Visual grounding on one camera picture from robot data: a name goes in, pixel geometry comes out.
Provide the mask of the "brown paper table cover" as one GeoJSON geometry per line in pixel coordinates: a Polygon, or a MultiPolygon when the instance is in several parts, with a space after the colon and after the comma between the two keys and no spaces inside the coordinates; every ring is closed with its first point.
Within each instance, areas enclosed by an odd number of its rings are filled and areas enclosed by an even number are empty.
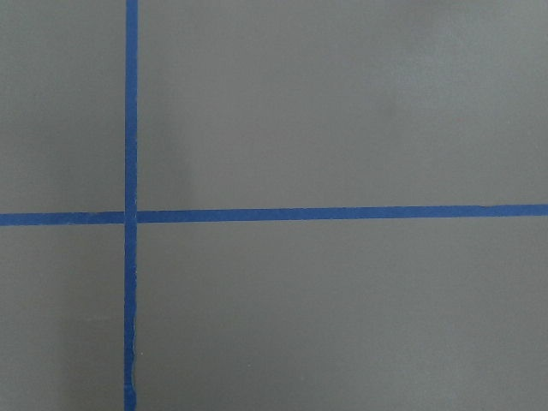
{"type": "Polygon", "coordinates": [[[544,1],[4,1],[4,410],[544,410],[544,1]]]}

